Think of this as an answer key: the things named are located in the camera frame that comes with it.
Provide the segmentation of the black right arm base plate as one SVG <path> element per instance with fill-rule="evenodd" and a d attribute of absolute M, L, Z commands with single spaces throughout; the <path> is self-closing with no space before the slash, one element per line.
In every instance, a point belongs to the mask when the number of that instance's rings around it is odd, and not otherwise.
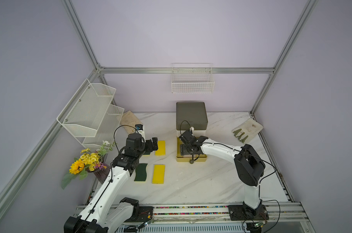
<path fill-rule="evenodd" d="M 260 204 L 256 209 L 252 209 L 245 204 L 229 205 L 228 213 L 232 221 L 269 220 L 266 207 L 262 204 Z"/>

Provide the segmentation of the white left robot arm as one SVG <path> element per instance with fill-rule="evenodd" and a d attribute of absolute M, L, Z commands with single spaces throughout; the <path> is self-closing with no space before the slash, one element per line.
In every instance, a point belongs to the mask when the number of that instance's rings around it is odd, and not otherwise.
<path fill-rule="evenodd" d="M 125 146 L 111 163 L 111 170 L 91 202 L 77 217 L 69 217 L 64 224 L 65 233 L 114 233 L 127 220 L 139 213 L 139 201 L 124 198 L 109 214 L 119 190 L 129 180 L 140 158 L 158 150 L 158 138 L 146 140 L 144 132 L 128 135 Z"/>

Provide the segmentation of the yellow bottom drawer grey knob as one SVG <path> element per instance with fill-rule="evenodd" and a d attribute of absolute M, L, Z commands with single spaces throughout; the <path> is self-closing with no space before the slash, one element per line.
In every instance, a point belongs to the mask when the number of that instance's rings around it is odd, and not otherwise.
<path fill-rule="evenodd" d="M 200 154 L 200 155 L 191 155 L 191 154 L 185 154 L 182 155 L 182 152 L 186 152 L 186 149 L 182 149 L 183 143 L 180 139 L 177 139 L 177 154 L 176 154 L 176 161 L 177 162 L 183 162 L 183 163 L 190 163 L 194 164 L 195 162 L 205 162 L 208 158 L 207 155 L 205 154 Z"/>

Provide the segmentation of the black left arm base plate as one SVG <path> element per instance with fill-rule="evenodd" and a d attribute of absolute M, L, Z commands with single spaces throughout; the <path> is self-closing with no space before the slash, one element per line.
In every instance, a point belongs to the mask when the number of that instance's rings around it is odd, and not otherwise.
<path fill-rule="evenodd" d="M 152 206 L 142 206 L 138 200 L 125 197 L 120 203 L 129 203 L 133 206 L 132 216 L 125 222 L 140 222 L 148 219 L 148 216 L 152 216 L 154 208 Z"/>

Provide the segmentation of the green yellow sponge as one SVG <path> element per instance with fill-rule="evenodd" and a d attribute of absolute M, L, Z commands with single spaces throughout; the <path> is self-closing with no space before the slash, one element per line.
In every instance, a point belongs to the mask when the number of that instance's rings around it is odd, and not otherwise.
<path fill-rule="evenodd" d="M 136 175 L 135 175 L 135 182 L 145 182 L 147 180 L 147 172 L 146 172 L 146 168 L 147 168 L 146 163 L 140 163 L 136 169 Z"/>

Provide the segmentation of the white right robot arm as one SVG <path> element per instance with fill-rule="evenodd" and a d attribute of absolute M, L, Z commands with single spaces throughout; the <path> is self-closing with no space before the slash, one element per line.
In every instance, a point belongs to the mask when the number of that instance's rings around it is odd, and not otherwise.
<path fill-rule="evenodd" d="M 181 152 L 192 156 L 211 155 L 234 164 L 239 179 L 245 185 L 243 206 L 250 211 L 260 208 L 259 181 L 266 166 L 251 145 L 245 144 L 240 148 L 228 146 L 205 136 L 195 137 L 191 130 L 182 133 L 179 139 L 182 142 Z"/>

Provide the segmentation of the olive white yellow drawer cabinet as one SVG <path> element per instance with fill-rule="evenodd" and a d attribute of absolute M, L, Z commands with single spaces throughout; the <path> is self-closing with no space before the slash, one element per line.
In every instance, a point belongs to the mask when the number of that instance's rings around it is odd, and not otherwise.
<path fill-rule="evenodd" d="M 176 128 L 182 125 L 207 129 L 208 117 L 204 102 L 177 102 L 176 103 Z M 206 131 L 192 131 L 196 137 L 205 136 Z"/>

